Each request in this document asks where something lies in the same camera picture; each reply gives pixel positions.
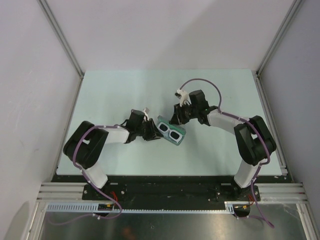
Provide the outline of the dark green glasses case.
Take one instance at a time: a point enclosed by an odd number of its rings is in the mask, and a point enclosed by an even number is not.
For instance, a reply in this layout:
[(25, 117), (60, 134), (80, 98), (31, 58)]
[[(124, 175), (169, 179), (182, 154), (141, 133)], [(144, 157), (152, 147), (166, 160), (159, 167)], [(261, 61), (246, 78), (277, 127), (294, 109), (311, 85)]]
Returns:
[(186, 130), (179, 125), (170, 124), (167, 119), (159, 115), (157, 117), (157, 129), (163, 135), (163, 138), (170, 143), (179, 146), (184, 140)]

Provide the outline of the white sunglasses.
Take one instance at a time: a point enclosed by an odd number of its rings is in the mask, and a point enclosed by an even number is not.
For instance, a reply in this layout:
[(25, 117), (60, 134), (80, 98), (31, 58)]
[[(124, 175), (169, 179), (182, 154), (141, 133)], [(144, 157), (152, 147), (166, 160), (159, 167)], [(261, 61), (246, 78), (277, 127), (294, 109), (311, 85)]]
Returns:
[(170, 140), (173, 140), (176, 143), (180, 142), (183, 138), (182, 133), (178, 132), (177, 130), (171, 129), (166, 123), (160, 122), (157, 128), (163, 135), (166, 134)]

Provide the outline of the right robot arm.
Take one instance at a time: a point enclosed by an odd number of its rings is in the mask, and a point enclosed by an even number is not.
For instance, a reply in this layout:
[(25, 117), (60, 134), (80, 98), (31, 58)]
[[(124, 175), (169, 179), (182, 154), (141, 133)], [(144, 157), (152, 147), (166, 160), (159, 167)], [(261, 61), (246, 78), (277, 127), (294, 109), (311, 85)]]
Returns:
[(235, 136), (241, 163), (231, 182), (230, 193), (235, 200), (242, 201), (249, 194), (263, 165), (270, 162), (271, 154), (277, 149), (276, 142), (261, 116), (243, 118), (222, 111), (220, 106), (210, 106), (202, 90), (187, 93), (178, 89), (175, 96), (179, 103), (174, 105), (172, 125), (185, 125), (197, 119), (202, 125), (222, 129)]

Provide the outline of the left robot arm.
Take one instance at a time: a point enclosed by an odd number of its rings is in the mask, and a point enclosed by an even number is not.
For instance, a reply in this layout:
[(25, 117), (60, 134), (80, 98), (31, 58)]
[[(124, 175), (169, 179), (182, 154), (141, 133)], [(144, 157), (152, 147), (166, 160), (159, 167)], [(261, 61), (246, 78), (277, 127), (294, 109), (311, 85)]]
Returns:
[(63, 154), (79, 169), (89, 184), (93, 194), (100, 200), (110, 196), (111, 188), (106, 184), (108, 176), (98, 163), (105, 145), (129, 144), (137, 137), (145, 141), (163, 137), (152, 118), (144, 111), (132, 110), (128, 119), (121, 124), (95, 125), (83, 121), (63, 147)]

